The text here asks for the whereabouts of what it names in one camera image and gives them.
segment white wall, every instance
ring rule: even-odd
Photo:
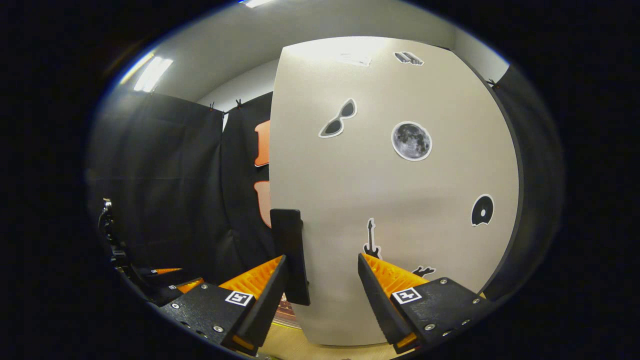
[[[509,63],[495,51],[471,34],[458,28],[456,28],[453,51],[469,62],[485,80],[498,81],[509,67]]]
[[[472,35],[457,28],[455,32],[453,50],[456,54],[469,62],[485,80],[498,81],[507,71],[509,63]],[[208,106],[215,102],[215,109],[229,111],[236,107],[236,99],[247,102],[272,92],[278,61],[279,59],[269,61],[227,81],[198,100],[198,104]],[[227,115],[224,117],[222,128],[226,125]]]
[[[198,100],[198,104],[209,106],[210,103],[215,102],[213,104],[214,109],[229,111],[236,107],[236,100],[238,99],[241,99],[242,102],[247,102],[260,95],[272,92],[273,84],[276,81],[278,60],[275,59],[254,67],[244,74],[227,81]],[[222,128],[224,129],[226,125],[227,115],[223,120]]]

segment black curtain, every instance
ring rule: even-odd
[[[269,180],[269,165],[255,166],[255,127],[271,116],[273,92],[229,111],[222,136],[222,195],[240,262],[246,269],[275,257],[271,229],[262,221],[254,184]]]
[[[114,227],[132,264],[183,268],[185,281],[221,283],[273,258],[253,185],[255,126],[269,120],[272,94],[228,115],[161,94],[117,90],[95,117],[87,158],[88,208],[113,203]],[[105,252],[110,254],[104,241]]]
[[[220,189],[223,114],[161,94],[116,91],[98,110],[87,157],[88,208],[102,198],[140,267],[211,276],[228,231]]]

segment fluorescent light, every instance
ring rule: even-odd
[[[256,6],[266,4],[270,1],[273,1],[273,0],[244,0],[244,1],[240,1],[240,3],[245,4],[247,7],[255,8]]]
[[[154,58],[147,68],[142,73],[136,86],[134,86],[133,90],[135,91],[144,91],[150,92],[151,89],[154,88],[162,74],[169,68],[169,66],[173,63],[173,60],[163,59],[163,58]]]
[[[142,65],[146,64],[147,61],[149,61],[149,59],[153,58],[154,54],[153,53],[148,53],[146,55],[144,55],[140,60],[138,60],[138,62],[133,65],[131,67],[131,69],[129,69],[129,71],[127,71],[127,73],[122,77],[122,80],[120,80],[120,84],[124,84],[126,83],[131,76],[133,76],[133,74],[135,74],[136,71],[140,70],[140,68],[142,67]]]

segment white board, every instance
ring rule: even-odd
[[[339,135],[321,136],[349,99],[355,114]],[[404,134],[424,135],[394,147],[402,122],[417,124]],[[293,308],[313,343],[385,342],[357,272],[370,218],[385,261],[430,266],[425,279],[476,292],[508,246],[518,206],[511,133],[483,82],[448,50],[377,37],[283,48],[269,151],[271,207],[299,209],[304,221],[311,305]],[[492,215],[474,225],[483,195]]]

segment orange object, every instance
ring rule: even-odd
[[[183,294],[188,293],[189,291],[191,291],[193,288],[195,288],[196,286],[202,284],[204,282],[203,278],[199,278],[197,280],[191,281],[191,282],[187,282],[185,284],[176,286],[178,288],[178,290],[180,290]]]
[[[281,259],[282,255],[220,284],[219,287],[252,294],[255,296],[255,299],[258,300]]]
[[[255,192],[258,193],[258,208],[262,221],[271,228],[271,185],[269,181],[258,181],[253,184]]]
[[[156,273],[161,275],[161,274],[166,274],[168,272],[174,272],[178,270],[182,270],[182,268],[156,269]]]
[[[234,335],[231,339],[234,341],[234,343],[240,344],[249,350],[253,350],[253,344],[246,342],[240,336]]]
[[[255,166],[261,167],[269,163],[269,129],[271,120],[265,121],[255,127],[258,133],[258,156],[255,159]]]
[[[396,291],[405,290],[429,282],[418,275],[412,274],[411,272],[403,268],[399,268],[391,263],[387,263],[386,261],[374,258],[367,254],[362,255],[364,255],[365,260],[367,260],[367,263],[371,267],[371,270],[380,283],[380,286],[382,286],[387,298],[390,298],[391,294]]]

